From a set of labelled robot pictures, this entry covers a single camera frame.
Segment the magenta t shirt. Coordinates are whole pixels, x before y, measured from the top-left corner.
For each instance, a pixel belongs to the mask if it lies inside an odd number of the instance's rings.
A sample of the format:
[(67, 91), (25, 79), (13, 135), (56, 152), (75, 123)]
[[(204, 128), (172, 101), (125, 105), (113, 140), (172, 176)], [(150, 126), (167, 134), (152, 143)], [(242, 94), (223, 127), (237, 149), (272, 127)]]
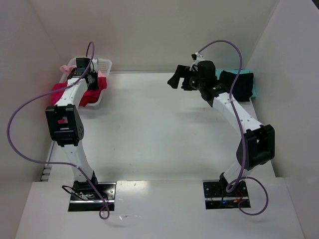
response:
[[(85, 94), (83, 95), (79, 106), (86, 107), (88, 104), (94, 104), (97, 103), (98, 99), (102, 95), (102, 92), (107, 88), (107, 77), (105, 76), (99, 76), (98, 77), (98, 90), (87, 90)], [(55, 105), (58, 100), (62, 97), (63, 92), (57, 92), (53, 93), (51, 95), (51, 104)]]

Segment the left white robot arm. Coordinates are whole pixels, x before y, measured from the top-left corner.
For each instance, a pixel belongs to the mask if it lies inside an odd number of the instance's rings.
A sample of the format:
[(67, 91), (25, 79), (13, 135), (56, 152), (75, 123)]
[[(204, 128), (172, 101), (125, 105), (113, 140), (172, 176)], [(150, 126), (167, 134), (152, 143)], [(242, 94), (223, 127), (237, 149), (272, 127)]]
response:
[(87, 180), (90, 179), (95, 186), (98, 182), (84, 152), (84, 126), (78, 113), (80, 101), (88, 87), (86, 80), (78, 76), (66, 83), (68, 88), (63, 91), (62, 96), (45, 110), (48, 128), (51, 139), (64, 151), (68, 162), (75, 165), (72, 168), (74, 183), (70, 193), (75, 200), (94, 200), (95, 191)]

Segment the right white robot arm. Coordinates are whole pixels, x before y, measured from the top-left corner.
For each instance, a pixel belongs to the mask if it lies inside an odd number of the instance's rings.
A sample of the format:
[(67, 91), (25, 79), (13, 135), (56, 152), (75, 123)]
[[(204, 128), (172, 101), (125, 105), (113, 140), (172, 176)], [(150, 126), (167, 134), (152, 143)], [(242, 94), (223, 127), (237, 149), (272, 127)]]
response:
[(275, 130), (254, 119), (233, 97), (215, 75), (211, 61), (201, 61), (191, 66), (178, 65), (168, 85), (178, 88), (183, 79), (182, 89), (199, 91), (201, 97), (218, 110), (240, 134), (241, 140), (232, 166), (220, 175), (225, 191), (231, 193), (249, 171), (263, 165), (275, 156)]

